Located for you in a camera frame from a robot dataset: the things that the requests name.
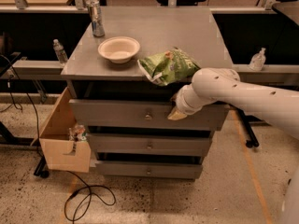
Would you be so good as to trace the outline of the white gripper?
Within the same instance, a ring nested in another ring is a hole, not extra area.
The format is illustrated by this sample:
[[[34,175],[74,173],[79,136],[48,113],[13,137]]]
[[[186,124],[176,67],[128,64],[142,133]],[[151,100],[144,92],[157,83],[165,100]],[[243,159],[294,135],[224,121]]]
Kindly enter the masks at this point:
[[[183,86],[178,93],[172,95],[170,101],[176,102],[176,106],[167,116],[169,120],[185,119],[187,115],[193,115],[205,105],[205,100],[195,93],[191,85]]]

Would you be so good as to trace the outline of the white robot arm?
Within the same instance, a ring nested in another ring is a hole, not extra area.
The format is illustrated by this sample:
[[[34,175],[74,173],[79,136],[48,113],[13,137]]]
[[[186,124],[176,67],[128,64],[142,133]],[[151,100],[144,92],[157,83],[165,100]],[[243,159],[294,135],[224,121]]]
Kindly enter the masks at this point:
[[[205,105],[221,101],[299,139],[299,92],[242,82],[227,68],[203,68],[174,96],[171,120],[184,119]]]

